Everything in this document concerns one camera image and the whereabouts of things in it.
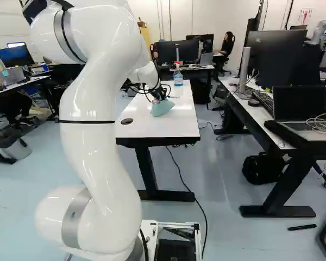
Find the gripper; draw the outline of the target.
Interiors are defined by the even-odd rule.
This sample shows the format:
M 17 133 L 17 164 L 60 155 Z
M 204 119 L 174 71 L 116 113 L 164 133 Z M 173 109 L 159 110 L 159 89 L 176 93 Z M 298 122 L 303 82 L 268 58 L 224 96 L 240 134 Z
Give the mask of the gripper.
M 151 95 L 154 97 L 154 100 L 164 101 L 166 99 L 166 89 L 159 85 L 151 89 Z

